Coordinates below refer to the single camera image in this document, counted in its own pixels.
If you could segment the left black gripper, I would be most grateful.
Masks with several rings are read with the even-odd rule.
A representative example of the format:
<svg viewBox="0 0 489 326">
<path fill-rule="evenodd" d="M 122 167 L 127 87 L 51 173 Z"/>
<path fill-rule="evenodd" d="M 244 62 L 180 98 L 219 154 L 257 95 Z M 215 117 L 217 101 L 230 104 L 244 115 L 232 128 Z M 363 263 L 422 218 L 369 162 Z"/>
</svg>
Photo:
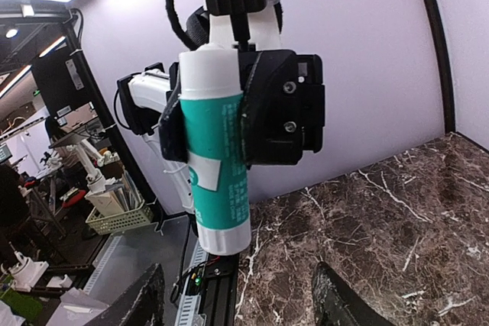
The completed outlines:
<svg viewBox="0 0 489 326">
<path fill-rule="evenodd" d="M 268 50 L 239 53 L 238 62 L 245 164 L 296 165 L 304 151 L 319 152 L 325 127 L 321 58 Z M 180 61 L 171 69 L 180 78 Z"/>
</svg>

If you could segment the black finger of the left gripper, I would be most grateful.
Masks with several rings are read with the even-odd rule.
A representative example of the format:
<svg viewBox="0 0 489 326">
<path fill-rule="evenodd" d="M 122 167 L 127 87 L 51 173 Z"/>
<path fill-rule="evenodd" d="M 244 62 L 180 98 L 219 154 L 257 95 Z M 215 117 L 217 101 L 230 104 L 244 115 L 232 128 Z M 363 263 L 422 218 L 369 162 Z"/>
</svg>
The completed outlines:
<svg viewBox="0 0 489 326">
<path fill-rule="evenodd" d="M 180 104 L 179 70 L 171 69 L 169 75 L 170 91 L 167 92 L 167 105 L 159 119 L 160 150 L 165 160 L 187 162 L 186 130 Z"/>
</svg>

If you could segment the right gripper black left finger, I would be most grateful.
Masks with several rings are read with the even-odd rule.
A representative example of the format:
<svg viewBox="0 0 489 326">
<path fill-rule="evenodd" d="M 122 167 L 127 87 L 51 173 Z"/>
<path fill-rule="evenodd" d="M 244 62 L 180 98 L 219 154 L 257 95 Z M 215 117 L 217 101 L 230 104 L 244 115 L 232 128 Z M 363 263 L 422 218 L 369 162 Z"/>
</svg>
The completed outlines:
<svg viewBox="0 0 489 326">
<path fill-rule="evenodd" d="M 165 325 L 164 297 L 164 270 L 154 263 L 99 315 L 68 325 Z"/>
</svg>

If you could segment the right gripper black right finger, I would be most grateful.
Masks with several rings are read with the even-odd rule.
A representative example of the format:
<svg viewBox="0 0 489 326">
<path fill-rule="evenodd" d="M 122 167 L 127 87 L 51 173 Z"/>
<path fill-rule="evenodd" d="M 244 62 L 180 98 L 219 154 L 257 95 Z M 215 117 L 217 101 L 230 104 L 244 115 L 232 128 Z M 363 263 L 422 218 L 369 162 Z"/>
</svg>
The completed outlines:
<svg viewBox="0 0 489 326">
<path fill-rule="evenodd" d="M 311 285 L 316 325 L 393 326 L 326 262 L 316 265 Z"/>
</svg>

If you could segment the white green glue stick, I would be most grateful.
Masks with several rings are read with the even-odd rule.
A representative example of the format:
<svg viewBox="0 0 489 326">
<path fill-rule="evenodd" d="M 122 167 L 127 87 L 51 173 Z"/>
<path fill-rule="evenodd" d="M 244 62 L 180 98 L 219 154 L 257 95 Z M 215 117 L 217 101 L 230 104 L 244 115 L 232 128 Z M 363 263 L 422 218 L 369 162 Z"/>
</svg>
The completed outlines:
<svg viewBox="0 0 489 326">
<path fill-rule="evenodd" d="M 237 50 L 206 44 L 181 53 L 180 81 L 199 243 L 212 255 L 232 256 L 251 242 Z"/>
</svg>

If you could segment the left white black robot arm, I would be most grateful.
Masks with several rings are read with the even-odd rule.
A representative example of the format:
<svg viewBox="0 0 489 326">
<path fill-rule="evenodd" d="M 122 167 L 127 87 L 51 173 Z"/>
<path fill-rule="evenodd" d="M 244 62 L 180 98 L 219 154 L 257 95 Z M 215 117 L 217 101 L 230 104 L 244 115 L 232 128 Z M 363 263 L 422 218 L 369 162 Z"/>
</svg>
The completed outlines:
<svg viewBox="0 0 489 326">
<path fill-rule="evenodd" d="M 187 166 L 176 179 L 183 206 L 212 230 L 248 220 L 248 167 L 292 166 L 322 149 L 321 59 L 282 48 L 279 5 L 248 20 L 247 51 L 225 50 L 231 22 L 211 17 L 208 43 L 168 73 L 154 65 L 118 81 L 130 130 L 151 139 L 172 172 Z"/>
</svg>

